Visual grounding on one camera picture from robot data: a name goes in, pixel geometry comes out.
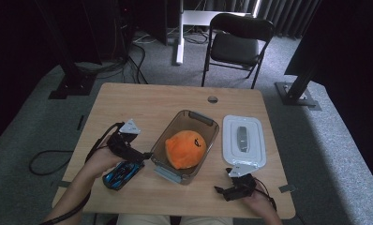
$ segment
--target chair backrest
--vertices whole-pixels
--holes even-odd
[[[219,13],[210,22],[210,30],[222,30],[239,38],[270,41],[275,33],[274,25],[264,19]]]

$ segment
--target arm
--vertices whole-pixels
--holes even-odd
[[[263,191],[261,184],[257,184],[256,188]],[[244,197],[242,201],[248,205],[248,207],[255,213],[257,216],[262,217],[266,225],[281,225],[282,221],[280,220],[279,215],[272,207],[268,199],[261,195],[258,191],[254,191],[250,197]]]
[[[96,178],[120,161],[121,158],[114,155],[109,148],[97,150],[75,176],[64,195],[44,221],[60,217],[75,208],[87,196]],[[78,224],[81,217],[82,210],[58,224]]]

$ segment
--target gray carpet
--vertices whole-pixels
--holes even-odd
[[[205,45],[186,42],[184,64],[176,66],[176,42],[164,46],[143,39],[142,73],[150,84],[200,86]],[[322,110],[285,106],[275,82],[292,82],[284,76],[299,41],[274,37],[268,47],[256,89],[262,91],[276,137],[277,147],[300,216],[284,224],[373,224],[373,177],[356,148],[323,86],[310,83],[308,90]],[[137,63],[142,51],[132,47]],[[83,67],[95,68],[90,64]],[[0,224],[36,224],[51,210],[53,196],[65,168],[51,175],[36,176],[28,171],[31,158],[44,150],[73,150],[97,96],[106,82],[134,83],[136,68],[127,63],[122,70],[99,74],[90,96],[48,100],[63,72],[55,67],[37,85],[22,109],[0,138]],[[251,80],[235,70],[211,67],[206,86],[249,88]],[[42,156],[34,169],[48,172],[61,165],[71,153]],[[94,214],[84,214],[82,224],[93,224]],[[105,224],[113,215],[98,215]],[[263,224],[261,219],[236,218],[235,225]]]

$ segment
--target wooden table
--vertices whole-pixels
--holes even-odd
[[[209,97],[216,97],[218,102],[210,103]],[[96,180],[85,212],[256,218],[240,200],[226,202],[214,189],[214,186],[231,187],[231,179],[225,171],[231,165],[222,156],[222,124],[225,115],[233,114],[256,117],[261,121],[267,162],[253,175],[268,187],[280,217],[294,217],[290,193],[281,193],[278,189],[288,183],[258,90],[105,83],[63,181],[72,181],[91,147],[112,124],[134,119],[142,133],[131,145],[141,152],[149,152],[173,117],[182,110],[202,113],[220,126],[213,147],[192,182],[187,186],[170,182],[156,174],[155,164],[146,160],[145,167],[119,191],[107,189],[101,179]],[[58,188],[53,204],[64,191],[64,187]]]

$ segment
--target white desk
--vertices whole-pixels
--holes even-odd
[[[184,59],[184,25],[209,26],[210,21],[221,11],[192,11],[184,10],[184,0],[180,0],[180,34],[178,38],[177,64],[182,65]],[[250,13],[230,12],[239,16],[246,16]]]

